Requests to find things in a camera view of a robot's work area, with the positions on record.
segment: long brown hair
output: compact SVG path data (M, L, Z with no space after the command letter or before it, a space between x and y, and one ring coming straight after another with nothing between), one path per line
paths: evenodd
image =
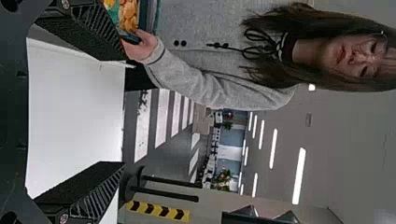
M393 28L364 18L316 10L307 4L292 3L247 18L242 25L266 34L268 31L288 32L298 39L334 38L340 35L370 35L384 32L389 46L396 47ZM359 78L332 75L331 71L297 64L282 63L268 55L254 61L253 78L270 88L287 88L299 83L315 84L334 91L389 91L396 89L396 78Z

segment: fluorescent light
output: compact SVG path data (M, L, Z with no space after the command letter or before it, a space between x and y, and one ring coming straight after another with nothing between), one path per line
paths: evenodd
M273 144L271 146L271 156L270 156L270 169L274 169L274 160L275 160L275 150L276 150L276 139L277 139L277 129L274 129L273 134Z
M260 130L259 149L262 149L262 137L264 136L264 126L265 126L265 121L262 120L262 129Z
M305 166L305 156L306 150L301 147L300 155L298 156L296 180L294 182L294 192L292 200L293 204L299 204L300 202L301 185L303 184L303 174Z
M238 188L241 188L242 172L239 172Z
M259 178L259 175L256 173L254 174L254 180L253 180L253 191L251 192L251 197L255 198L256 197L256 190L257 190L257 179Z
M245 166L248 164L248 147L247 150L245 151Z
M257 126L257 115L254 116L253 138L256 136L256 126Z
M249 119L248 119L248 130L249 131L251 130L251 119L252 119L252 117L253 117L253 112L250 112L250 116L249 116Z
M247 145L247 140L244 139L244 145L242 146L242 156L245 156L245 147Z
M240 195L244 195L244 185L241 186L241 189L240 189L240 191L239 191L239 194L240 194Z
M256 217L259 217L259 213L257 212L256 208L254 208L254 213L256 214Z
M315 91L316 89L317 89L317 87L314 84L309 84L309 86L308 86L309 91Z

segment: pedestrian crosswalk stripe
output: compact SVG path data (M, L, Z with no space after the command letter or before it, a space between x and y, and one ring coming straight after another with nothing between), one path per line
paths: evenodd
M194 171L193 175L191 176L190 183L195 183L195 180L197 179L197 173L198 173L198 169L195 168L195 171Z
M168 122L168 107L169 107L169 90L160 90L158 111L157 111L157 126L155 134L155 147L159 147L166 141L166 127Z
M180 123L180 105L181 105L181 95L175 92L175 103L174 112L172 120L172 137L178 134L178 124Z
M183 122L182 129L187 128L187 123L189 121L189 98L184 97L184 105L183 105Z
M191 140L191 150L195 148L197 143L199 142L199 139L201 138L201 135L199 133L194 133L192 135L192 140Z
M143 159L149 151L149 115L151 91L141 91L140 106L136 121L136 139L134 144L134 162Z
M190 100L191 104L190 104L190 120L189 120L189 124L192 124L192 121L194 119L194 101Z
M196 163L198 162L198 157L199 157L199 148L196 149L194 155L190 160L189 175L191 174L192 169L195 167Z

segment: food package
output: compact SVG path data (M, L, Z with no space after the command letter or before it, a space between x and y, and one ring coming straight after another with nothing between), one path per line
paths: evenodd
M139 23L139 0L102 0L111 20L124 38L135 39Z

